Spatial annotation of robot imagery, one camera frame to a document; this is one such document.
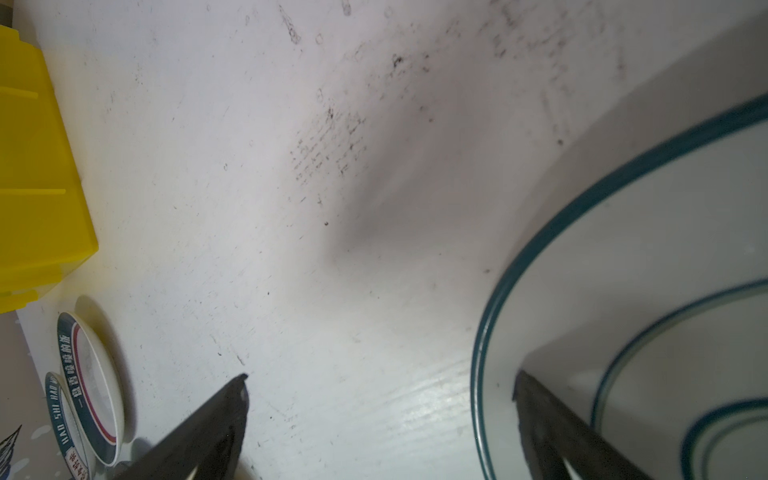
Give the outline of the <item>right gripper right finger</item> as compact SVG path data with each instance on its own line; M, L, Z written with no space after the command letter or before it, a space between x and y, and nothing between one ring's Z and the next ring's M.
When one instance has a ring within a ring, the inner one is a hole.
M524 370L515 378L519 432L534 479L646 479L648 475Z

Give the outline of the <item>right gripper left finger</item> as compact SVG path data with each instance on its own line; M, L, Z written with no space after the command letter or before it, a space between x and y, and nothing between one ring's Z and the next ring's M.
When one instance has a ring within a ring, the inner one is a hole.
M232 479L245 437L248 376L231 379L118 479Z

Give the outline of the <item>white plate thin dark rim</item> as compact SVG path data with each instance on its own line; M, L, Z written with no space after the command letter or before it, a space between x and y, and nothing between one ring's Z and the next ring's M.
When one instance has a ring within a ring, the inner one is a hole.
M520 370L648 479L766 477L765 96L610 172L513 257L470 370L487 479L532 479Z

